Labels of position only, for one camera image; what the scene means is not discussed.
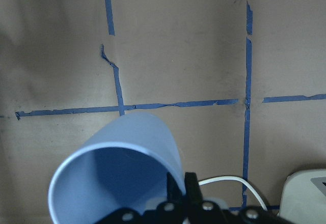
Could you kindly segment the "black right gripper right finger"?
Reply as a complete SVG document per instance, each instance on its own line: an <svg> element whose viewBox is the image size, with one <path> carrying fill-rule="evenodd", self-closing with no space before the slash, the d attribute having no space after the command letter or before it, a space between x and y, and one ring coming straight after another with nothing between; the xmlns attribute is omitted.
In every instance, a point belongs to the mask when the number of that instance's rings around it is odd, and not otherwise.
<svg viewBox="0 0 326 224"><path fill-rule="evenodd" d="M215 202L204 200L196 173L185 173L186 215L190 223L290 223L261 207L248 206L233 214Z"/></svg>

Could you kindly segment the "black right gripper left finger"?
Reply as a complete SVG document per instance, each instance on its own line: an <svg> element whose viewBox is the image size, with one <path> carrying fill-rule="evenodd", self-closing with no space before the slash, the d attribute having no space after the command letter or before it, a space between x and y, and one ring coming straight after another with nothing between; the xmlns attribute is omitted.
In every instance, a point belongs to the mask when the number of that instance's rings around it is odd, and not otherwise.
<svg viewBox="0 0 326 224"><path fill-rule="evenodd" d="M185 173L185 193L167 174L167 199L140 214L131 208L120 208L101 219L102 223L200 223L201 191L196 173Z"/></svg>

